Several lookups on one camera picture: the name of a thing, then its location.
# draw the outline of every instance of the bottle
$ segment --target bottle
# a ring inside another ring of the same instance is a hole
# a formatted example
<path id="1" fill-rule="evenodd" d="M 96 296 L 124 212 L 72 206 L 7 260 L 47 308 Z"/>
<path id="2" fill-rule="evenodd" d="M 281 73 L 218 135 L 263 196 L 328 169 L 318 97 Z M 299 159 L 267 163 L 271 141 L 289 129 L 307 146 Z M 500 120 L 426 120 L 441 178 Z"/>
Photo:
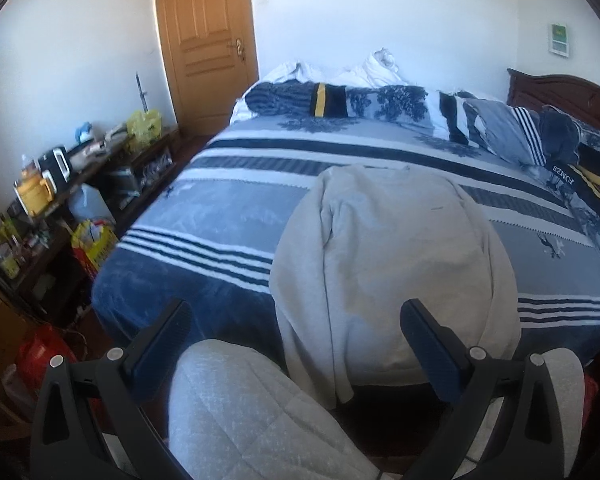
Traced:
<path id="1" fill-rule="evenodd" d="M 38 172 L 35 161 L 27 155 L 22 155 L 22 179 L 27 180 Z"/>
<path id="2" fill-rule="evenodd" d="M 9 241 L 9 237 L 7 236 L 7 229 L 4 224 L 0 224 L 0 241 L 7 242 Z"/>
<path id="3" fill-rule="evenodd" d="M 16 259 L 18 266 L 22 268 L 27 264 L 27 257 L 24 251 L 24 246 L 19 243 L 18 239 L 14 235 L 11 236 L 11 243 L 11 253 Z"/>
<path id="4" fill-rule="evenodd" d="M 20 273 L 20 266 L 7 244 L 0 246 L 0 268 L 10 280 L 15 280 Z"/>
<path id="5" fill-rule="evenodd" d="M 18 243 L 22 243 L 22 237 L 20 236 L 20 233 L 18 232 L 18 230 L 16 229 L 16 226 L 13 224 L 13 220 L 11 220 L 10 217 L 6 217 L 0 213 L 0 220 L 2 220 L 2 225 L 4 225 L 4 229 L 6 231 L 6 234 L 8 235 L 9 239 L 11 239 L 12 237 L 16 238 L 16 240 L 18 241 Z"/>

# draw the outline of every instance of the pillow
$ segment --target pillow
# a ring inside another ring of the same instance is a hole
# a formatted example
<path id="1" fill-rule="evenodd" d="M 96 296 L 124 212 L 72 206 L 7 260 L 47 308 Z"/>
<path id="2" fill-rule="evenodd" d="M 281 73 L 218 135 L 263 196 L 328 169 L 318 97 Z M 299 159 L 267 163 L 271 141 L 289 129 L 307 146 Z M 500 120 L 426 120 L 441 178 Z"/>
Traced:
<path id="1" fill-rule="evenodd" d="M 520 166 L 578 163 L 580 130 L 569 116 L 551 107 L 538 113 L 484 99 L 466 99 L 464 104 L 478 115 L 475 124 L 488 150 L 504 160 Z"/>
<path id="2" fill-rule="evenodd" d="M 552 107 L 553 110 L 571 118 L 580 130 L 580 155 L 579 168 L 584 175 L 597 186 L 600 186 L 600 130 L 576 119 L 560 108 Z"/>
<path id="3" fill-rule="evenodd" d="M 245 95 L 251 112 L 263 116 L 365 118 L 431 128 L 421 86 L 349 88 L 324 83 L 260 83 Z"/>
<path id="4" fill-rule="evenodd" d="M 472 108 L 466 106 L 463 98 L 457 94 L 430 92 L 427 95 L 427 107 L 434 137 L 489 149 L 478 131 L 482 126 L 481 120 Z"/>
<path id="5" fill-rule="evenodd" d="M 430 128 L 426 97 L 422 86 L 347 88 L 347 113 L 349 117 Z"/>

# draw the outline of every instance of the door handle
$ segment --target door handle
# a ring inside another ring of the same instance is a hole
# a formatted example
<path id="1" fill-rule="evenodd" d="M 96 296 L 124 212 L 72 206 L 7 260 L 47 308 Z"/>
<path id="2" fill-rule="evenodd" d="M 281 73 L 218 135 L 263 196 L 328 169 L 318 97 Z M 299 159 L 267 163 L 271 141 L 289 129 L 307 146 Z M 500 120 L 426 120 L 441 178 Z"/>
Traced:
<path id="1" fill-rule="evenodd" d="M 235 44 L 230 43 L 227 45 L 228 48 L 234 48 L 237 53 L 238 53 L 238 57 L 240 58 L 240 60 L 242 61 L 242 63 L 245 63 L 245 57 L 244 57 L 244 43 L 242 42 L 241 38 L 238 38 L 237 40 L 235 40 Z"/>

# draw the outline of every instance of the door panel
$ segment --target door panel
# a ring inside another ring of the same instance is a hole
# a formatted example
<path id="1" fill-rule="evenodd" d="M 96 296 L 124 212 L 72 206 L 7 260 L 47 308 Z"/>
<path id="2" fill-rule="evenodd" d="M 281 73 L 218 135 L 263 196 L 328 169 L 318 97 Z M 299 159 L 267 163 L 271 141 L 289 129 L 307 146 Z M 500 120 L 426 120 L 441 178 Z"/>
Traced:
<path id="1" fill-rule="evenodd" d="M 156 4 L 178 123 L 187 135 L 218 133 L 227 126 L 235 100 L 256 79 L 251 0 Z"/>

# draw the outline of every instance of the thermostat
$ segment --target thermostat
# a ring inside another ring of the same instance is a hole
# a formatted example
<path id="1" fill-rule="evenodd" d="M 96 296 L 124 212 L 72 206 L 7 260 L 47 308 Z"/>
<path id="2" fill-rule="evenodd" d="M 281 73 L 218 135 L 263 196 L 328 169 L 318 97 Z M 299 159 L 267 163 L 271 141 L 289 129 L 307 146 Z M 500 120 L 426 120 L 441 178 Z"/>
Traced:
<path id="1" fill-rule="evenodd" d="M 569 37 L 566 25 L 558 23 L 549 25 L 549 52 L 569 57 Z"/>

